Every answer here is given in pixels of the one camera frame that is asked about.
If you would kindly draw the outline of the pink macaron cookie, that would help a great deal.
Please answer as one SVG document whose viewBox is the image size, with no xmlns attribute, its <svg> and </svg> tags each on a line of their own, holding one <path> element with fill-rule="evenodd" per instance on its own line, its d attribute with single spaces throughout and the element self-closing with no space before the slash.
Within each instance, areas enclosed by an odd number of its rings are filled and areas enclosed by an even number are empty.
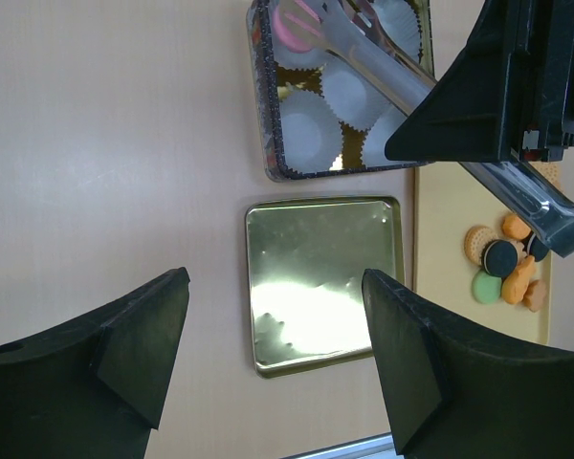
<svg viewBox="0 0 574 459">
<path fill-rule="evenodd" d="M 324 43 L 320 7 L 310 1 L 279 1 L 273 13 L 276 33 L 292 52 L 303 54 Z"/>
</svg>

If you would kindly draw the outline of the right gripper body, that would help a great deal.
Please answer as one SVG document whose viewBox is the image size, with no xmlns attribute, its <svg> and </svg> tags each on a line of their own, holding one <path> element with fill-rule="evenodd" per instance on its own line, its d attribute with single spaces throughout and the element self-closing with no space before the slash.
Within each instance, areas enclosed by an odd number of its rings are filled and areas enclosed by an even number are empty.
<svg viewBox="0 0 574 459">
<path fill-rule="evenodd" d="M 522 162 L 560 162 L 574 147 L 574 1 L 518 1 L 513 128 Z"/>
</svg>

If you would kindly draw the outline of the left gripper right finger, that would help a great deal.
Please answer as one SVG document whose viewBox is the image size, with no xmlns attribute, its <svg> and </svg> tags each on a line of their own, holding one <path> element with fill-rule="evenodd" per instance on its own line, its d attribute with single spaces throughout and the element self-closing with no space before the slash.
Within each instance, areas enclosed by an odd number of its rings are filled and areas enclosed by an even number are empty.
<svg viewBox="0 0 574 459">
<path fill-rule="evenodd" d="M 574 458 L 574 352 L 484 327 L 378 270 L 362 291 L 398 454 Z"/>
</svg>

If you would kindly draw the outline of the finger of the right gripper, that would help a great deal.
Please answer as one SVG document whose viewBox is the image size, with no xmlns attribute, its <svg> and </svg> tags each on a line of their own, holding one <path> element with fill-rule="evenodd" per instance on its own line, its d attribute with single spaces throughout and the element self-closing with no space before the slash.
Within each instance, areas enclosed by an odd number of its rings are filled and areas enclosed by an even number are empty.
<svg viewBox="0 0 574 459">
<path fill-rule="evenodd" d="M 463 50 L 386 142 L 388 159 L 499 163 L 514 159 L 522 109 L 520 1 L 487 1 Z"/>
</svg>

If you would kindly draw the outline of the metal serving tongs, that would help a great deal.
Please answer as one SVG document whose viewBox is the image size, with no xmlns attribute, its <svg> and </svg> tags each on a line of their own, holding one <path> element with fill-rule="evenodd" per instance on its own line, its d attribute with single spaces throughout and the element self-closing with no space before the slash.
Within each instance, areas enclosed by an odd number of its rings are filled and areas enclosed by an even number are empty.
<svg viewBox="0 0 574 459">
<path fill-rule="evenodd" d="M 392 102 L 407 120 L 437 82 L 406 55 L 368 13 L 353 22 L 338 1 L 320 7 L 324 43 L 319 49 L 339 57 Z M 460 164 L 501 203 L 515 212 L 542 243 L 560 256 L 574 252 L 574 203 L 535 170 L 514 159 L 499 163 Z"/>
</svg>

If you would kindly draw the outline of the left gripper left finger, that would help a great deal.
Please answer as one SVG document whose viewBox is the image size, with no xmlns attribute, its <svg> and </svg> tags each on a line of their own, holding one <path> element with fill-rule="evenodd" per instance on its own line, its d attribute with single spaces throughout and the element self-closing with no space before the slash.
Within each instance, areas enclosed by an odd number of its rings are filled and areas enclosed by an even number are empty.
<svg viewBox="0 0 574 459">
<path fill-rule="evenodd" d="M 142 458 L 161 422 L 186 269 L 0 346 L 0 458 Z"/>
</svg>

